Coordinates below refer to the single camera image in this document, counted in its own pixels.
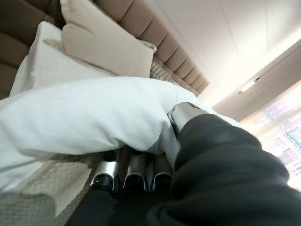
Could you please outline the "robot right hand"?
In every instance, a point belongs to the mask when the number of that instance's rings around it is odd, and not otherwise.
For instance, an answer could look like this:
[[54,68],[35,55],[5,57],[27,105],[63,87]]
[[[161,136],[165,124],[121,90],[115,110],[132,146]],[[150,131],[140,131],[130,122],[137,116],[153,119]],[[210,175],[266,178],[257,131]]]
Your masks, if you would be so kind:
[[149,194],[89,191],[67,225],[300,225],[301,194],[257,138],[187,102],[168,116],[181,145],[171,188]]

